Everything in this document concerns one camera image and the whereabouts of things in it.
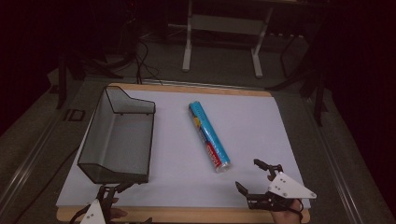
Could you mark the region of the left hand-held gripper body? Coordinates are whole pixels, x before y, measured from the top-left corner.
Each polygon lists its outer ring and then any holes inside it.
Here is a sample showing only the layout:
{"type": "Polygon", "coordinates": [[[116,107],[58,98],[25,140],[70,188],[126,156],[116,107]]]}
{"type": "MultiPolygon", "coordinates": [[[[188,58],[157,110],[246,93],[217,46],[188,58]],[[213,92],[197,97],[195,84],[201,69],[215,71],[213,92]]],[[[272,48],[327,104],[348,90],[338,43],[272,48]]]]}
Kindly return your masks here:
{"type": "Polygon", "coordinates": [[[83,215],[80,224],[110,224],[113,219],[113,198],[114,195],[108,193],[103,198],[94,199],[83,215]]]}

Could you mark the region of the person's left hand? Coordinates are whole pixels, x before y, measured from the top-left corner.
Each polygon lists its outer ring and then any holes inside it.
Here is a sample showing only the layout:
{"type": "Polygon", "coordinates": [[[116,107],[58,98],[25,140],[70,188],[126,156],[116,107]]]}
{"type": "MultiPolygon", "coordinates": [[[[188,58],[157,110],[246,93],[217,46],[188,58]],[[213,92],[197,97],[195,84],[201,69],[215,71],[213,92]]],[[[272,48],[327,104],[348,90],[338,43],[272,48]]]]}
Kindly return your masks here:
{"type": "Polygon", "coordinates": [[[128,215],[128,213],[127,213],[126,211],[121,210],[121,209],[119,209],[119,208],[113,208],[113,207],[111,207],[111,208],[110,208],[110,211],[109,211],[109,217],[110,217],[111,219],[126,217],[127,215],[128,215]]]}

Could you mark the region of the blue foil-wrapped roll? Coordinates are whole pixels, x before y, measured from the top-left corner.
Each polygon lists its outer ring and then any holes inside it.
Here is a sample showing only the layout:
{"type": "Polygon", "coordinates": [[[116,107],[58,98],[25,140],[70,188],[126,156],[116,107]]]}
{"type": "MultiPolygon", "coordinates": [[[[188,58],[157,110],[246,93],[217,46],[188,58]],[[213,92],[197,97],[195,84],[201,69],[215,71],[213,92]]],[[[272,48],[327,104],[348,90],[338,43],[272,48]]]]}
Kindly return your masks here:
{"type": "Polygon", "coordinates": [[[226,172],[231,168],[231,160],[225,151],[216,131],[207,117],[200,102],[189,103],[192,121],[204,142],[205,150],[217,173],[226,172]]]}

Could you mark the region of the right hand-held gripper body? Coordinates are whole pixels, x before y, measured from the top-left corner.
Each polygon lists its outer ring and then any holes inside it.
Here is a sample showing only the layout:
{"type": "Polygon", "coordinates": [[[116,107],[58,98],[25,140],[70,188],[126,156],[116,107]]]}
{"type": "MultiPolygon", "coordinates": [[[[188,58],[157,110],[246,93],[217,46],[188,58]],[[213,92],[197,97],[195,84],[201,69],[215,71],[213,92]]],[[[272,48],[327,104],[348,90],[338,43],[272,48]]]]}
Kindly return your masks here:
{"type": "Polygon", "coordinates": [[[295,199],[301,202],[300,214],[304,210],[302,199],[316,199],[317,194],[283,172],[280,164],[270,165],[267,176],[270,185],[264,194],[247,196],[247,206],[253,210],[287,211],[295,199]]]}

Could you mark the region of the person's right hand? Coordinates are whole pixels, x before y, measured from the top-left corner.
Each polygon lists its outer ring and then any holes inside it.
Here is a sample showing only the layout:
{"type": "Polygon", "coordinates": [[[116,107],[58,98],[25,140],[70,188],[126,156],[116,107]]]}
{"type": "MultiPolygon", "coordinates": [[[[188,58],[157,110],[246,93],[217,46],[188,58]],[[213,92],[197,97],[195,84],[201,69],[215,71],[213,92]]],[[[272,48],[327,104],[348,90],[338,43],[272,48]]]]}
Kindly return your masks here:
{"type": "Polygon", "coordinates": [[[270,214],[275,224],[301,224],[301,220],[302,220],[300,216],[301,208],[302,208],[301,202],[295,199],[293,203],[290,205],[289,210],[279,211],[279,212],[271,211],[270,214]]]}

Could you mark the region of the black metal stand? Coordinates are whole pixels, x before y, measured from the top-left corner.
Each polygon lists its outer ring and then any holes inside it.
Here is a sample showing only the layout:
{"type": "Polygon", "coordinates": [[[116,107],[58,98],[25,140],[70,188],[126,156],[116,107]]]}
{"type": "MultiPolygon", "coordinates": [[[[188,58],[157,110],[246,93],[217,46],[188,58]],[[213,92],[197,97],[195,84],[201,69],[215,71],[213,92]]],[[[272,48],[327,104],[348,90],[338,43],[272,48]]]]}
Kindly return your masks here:
{"type": "Polygon", "coordinates": [[[314,28],[303,27],[299,28],[294,34],[291,36],[291,40],[286,45],[286,47],[281,51],[279,56],[281,69],[285,81],[276,84],[272,87],[266,87],[268,91],[280,91],[285,89],[286,87],[297,83],[299,81],[303,81],[303,85],[299,90],[300,96],[303,98],[309,98],[312,94],[314,94],[314,120],[316,124],[321,127],[321,112],[325,109],[323,103],[324,97],[324,75],[319,69],[314,66],[312,60],[310,59],[310,47],[314,41],[317,31],[314,28]],[[285,64],[284,64],[284,56],[291,44],[297,39],[298,36],[302,36],[303,39],[308,44],[307,50],[299,62],[299,64],[288,74],[285,64]]]}
{"type": "Polygon", "coordinates": [[[82,52],[78,50],[63,50],[59,55],[59,71],[58,71],[58,104],[57,109],[61,109],[66,101],[67,98],[67,84],[66,84],[66,57],[67,56],[76,56],[77,58],[81,59],[87,65],[93,67],[99,73],[102,73],[106,77],[111,78],[121,78],[121,76],[116,75],[106,68],[104,68],[101,64],[97,63],[93,59],[90,59],[88,56],[84,55],[82,52]]]}

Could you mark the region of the white metal desk frame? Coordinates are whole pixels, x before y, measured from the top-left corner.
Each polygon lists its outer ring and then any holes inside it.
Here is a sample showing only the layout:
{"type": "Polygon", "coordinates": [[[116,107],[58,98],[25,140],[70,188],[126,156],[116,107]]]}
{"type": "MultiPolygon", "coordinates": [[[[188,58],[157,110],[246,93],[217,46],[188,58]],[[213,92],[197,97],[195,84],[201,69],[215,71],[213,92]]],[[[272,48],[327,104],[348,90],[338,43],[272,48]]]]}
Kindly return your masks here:
{"type": "Polygon", "coordinates": [[[203,30],[212,32],[222,32],[240,35],[255,35],[258,37],[257,44],[250,50],[251,59],[256,78],[262,78],[262,65],[260,61],[260,50],[262,42],[266,35],[269,21],[274,9],[269,7],[262,21],[237,19],[230,17],[209,16],[194,14],[192,12],[193,0],[188,0],[188,18],[187,18],[187,38],[183,56],[182,70],[189,72],[191,68],[191,35],[193,30],[203,30]]]}

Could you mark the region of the black wire mesh basket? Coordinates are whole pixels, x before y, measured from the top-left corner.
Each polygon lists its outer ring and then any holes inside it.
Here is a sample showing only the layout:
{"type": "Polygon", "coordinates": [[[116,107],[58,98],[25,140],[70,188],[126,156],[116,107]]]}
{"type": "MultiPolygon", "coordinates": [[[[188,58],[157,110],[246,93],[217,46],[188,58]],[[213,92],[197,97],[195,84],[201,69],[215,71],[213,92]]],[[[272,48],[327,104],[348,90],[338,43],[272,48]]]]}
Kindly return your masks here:
{"type": "Polygon", "coordinates": [[[156,105],[103,89],[78,158],[95,184],[147,183],[156,105]]]}

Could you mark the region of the white table mat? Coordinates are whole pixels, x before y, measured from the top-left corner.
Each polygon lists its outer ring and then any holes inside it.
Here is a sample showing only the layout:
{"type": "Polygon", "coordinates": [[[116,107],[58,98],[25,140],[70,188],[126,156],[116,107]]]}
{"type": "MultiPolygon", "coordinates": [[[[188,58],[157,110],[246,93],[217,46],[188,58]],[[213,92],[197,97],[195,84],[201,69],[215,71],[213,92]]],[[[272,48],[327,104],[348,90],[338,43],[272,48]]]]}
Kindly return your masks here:
{"type": "Polygon", "coordinates": [[[236,188],[264,193],[269,181],[254,165],[279,164],[302,179],[276,100],[265,96],[182,93],[128,89],[156,105],[149,181],[120,195],[121,206],[237,207],[247,201],[236,188]],[[214,127],[232,167],[216,173],[193,125],[188,105],[198,101],[214,127]]]}

